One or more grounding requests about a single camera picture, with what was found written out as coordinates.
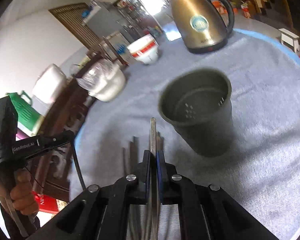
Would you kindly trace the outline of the person's left hand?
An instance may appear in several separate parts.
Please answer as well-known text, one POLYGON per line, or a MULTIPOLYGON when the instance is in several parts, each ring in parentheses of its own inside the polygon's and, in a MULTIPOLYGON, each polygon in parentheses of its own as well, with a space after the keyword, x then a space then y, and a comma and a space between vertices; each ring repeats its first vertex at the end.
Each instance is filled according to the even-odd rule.
POLYGON ((0 181, 0 203, 5 211, 11 216, 7 205, 7 198, 13 200, 12 206, 15 210, 20 211, 26 216, 36 216, 39 210, 38 203, 32 194, 32 185, 29 172, 25 169, 19 169, 15 172, 17 183, 16 186, 8 191, 0 181))

